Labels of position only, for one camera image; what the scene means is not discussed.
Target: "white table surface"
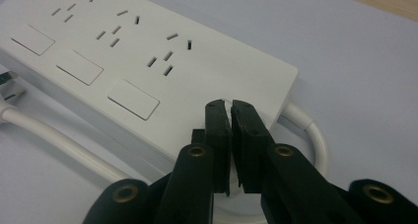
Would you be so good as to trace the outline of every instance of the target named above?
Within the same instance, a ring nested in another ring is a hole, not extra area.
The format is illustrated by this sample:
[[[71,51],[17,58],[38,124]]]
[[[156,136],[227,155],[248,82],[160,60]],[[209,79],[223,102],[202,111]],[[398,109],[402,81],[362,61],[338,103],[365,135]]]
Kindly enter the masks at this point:
[[[151,1],[299,68],[290,97],[328,139],[331,183],[347,188],[370,178],[418,203],[417,22],[351,0]],[[16,105],[24,112],[135,178],[153,182],[101,147],[112,143],[110,138],[21,83],[28,92]],[[272,133],[277,142],[296,145],[312,158],[305,136],[280,124]],[[0,149],[2,224],[81,223],[108,185],[16,126],[0,125]]]

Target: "power socket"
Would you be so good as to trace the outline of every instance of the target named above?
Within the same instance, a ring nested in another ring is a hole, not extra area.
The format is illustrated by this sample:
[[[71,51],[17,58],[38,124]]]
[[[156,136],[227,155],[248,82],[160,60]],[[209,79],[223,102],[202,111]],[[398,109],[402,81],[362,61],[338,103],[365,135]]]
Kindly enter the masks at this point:
[[[269,128],[298,76],[147,0],[8,0],[0,19],[4,65],[163,172],[207,103],[249,102]]]

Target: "rectangular button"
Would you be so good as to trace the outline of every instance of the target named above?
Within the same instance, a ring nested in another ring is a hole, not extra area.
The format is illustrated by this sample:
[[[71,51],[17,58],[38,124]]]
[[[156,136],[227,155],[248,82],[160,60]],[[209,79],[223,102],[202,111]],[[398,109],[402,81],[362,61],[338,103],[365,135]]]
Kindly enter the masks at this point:
[[[91,85],[103,71],[99,65],[73,50],[60,55],[56,66],[86,85]]]
[[[42,55],[55,43],[55,40],[28,25],[22,26],[12,40],[37,55]]]
[[[160,103],[124,80],[119,80],[108,92],[107,97],[144,120],[151,116]]]

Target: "brass screw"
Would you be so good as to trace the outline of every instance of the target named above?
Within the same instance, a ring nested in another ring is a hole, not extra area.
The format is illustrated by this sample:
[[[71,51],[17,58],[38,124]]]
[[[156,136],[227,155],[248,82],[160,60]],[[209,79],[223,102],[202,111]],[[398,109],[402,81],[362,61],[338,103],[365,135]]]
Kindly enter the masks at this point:
[[[188,149],[188,154],[192,157],[201,157],[206,154],[206,150],[202,147],[195,146]]]
[[[382,187],[378,187],[375,185],[366,185],[363,186],[363,192],[369,198],[379,203],[390,204],[394,201],[393,195]]]
[[[113,192],[112,198],[115,202],[123,203],[132,200],[136,195],[138,195],[138,187],[128,184],[117,188]]]
[[[283,156],[283,157],[291,157],[294,154],[292,149],[290,149],[288,147],[285,147],[285,146],[276,147],[276,149],[274,149],[274,151],[277,154],[279,154],[280,156]]]

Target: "outlet hole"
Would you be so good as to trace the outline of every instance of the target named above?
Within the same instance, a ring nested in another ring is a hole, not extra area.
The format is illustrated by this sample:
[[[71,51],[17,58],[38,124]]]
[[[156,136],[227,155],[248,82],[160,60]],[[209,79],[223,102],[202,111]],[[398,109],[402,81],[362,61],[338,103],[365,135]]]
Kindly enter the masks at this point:
[[[117,33],[117,31],[119,31],[121,28],[121,26],[117,26],[116,29],[113,30],[113,32],[111,32],[113,35],[115,35]]]
[[[73,18],[73,16],[74,15],[70,15],[70,16],[68,16],[68,18],[66,18],[65,20],[64,20],[64,23],[67,23],[71,18]]]
[[[96,39],[101,39],[105,35],[105,31],[101,32]]]
[[[151,61],[147,64],[147,66],[148,66],[148,67],[153,66],[153,64],[154,64],[156,61],[157,61],[157,58],[156,58],[156,57],[152,58],[152,59],[151,59]]]
[[[114,41],[111,43],[110,47],[114,47],[114,46],[115,46],[118,42],[119,42],[119,38],[117,38],[116,40],[114,40]]]
[[[76,6],[76,4],[72,4],[70,7],[68,7],[67,11],[70,11],[72,8],[74,8],[74,6]]]
[[[170,67],[164,72],[164,76],[169,76],[170,72],[172,72],[173,67],[170,65]]]
[[[167,40],[171,40],[172,38],[176,38],[176,37],[178,37],[178,34],[173,34],[171,36],[168,36]]]
[[[122,11],[122,12],[118,13],[118,14],[117,14],[117,16],[121,16],[121,15],[124,15],[124,14],[126,14],[126,13],[128,13],[128,11],[127,11],[127,10],[125,10],[125,11]]]
[[[165,61],[169,60],[169,59],[170,59],[170,57],[172,57],[172,55],[173,55],[173,52],[172,52],[172,51],[170,51],[170,52],[166,55],[166,57],[164,57],[164,60],[165,60]]]
[[[61,8],[58,8],[57,10],[55,10],[52,14],[51,14],[51,16],[55,16],[59,11],[61,10]]]

